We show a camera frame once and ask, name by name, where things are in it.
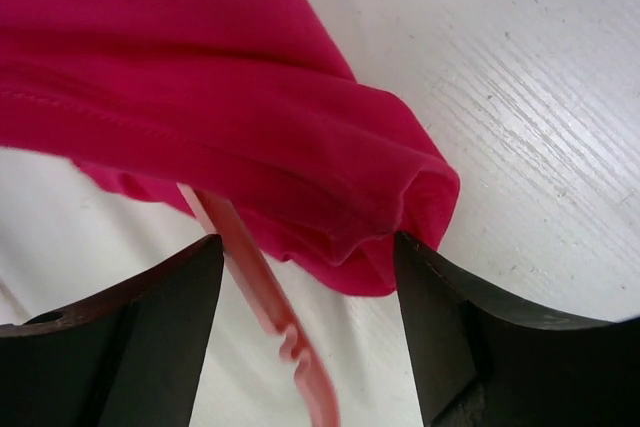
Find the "pink hanger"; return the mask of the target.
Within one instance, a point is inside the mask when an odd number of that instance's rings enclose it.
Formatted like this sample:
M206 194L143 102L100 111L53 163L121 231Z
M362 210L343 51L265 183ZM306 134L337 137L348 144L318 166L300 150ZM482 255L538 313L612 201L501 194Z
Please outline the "pink hanger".
M339 427L333 382L268 262L233 205L217 195L178 186L205 232L221 236L225 266L263 330L282 338L279 356L295 365L294 382L316 427Z

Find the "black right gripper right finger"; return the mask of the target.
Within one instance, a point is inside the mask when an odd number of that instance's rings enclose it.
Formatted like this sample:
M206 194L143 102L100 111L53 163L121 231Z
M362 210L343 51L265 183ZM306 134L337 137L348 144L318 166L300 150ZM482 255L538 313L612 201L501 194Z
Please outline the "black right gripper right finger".
M635 426L639 322L540 305L405 232L394 239L402 321L427 426Z

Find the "red t shirt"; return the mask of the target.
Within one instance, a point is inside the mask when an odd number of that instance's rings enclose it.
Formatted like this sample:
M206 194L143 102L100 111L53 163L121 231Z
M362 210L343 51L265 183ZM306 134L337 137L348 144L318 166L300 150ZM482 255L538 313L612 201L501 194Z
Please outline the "red t shirt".
M1 0L1 142L180 211L183 184L226 198L264 252L357 296L394 291L397 232L440 245L460 190L307 0Z

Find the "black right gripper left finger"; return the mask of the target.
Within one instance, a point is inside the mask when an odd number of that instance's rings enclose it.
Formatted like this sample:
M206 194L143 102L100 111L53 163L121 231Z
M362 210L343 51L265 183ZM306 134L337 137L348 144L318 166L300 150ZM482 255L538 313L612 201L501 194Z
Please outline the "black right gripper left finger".
M208 235L157 266L1 327L4 426L187 426L223 274Z

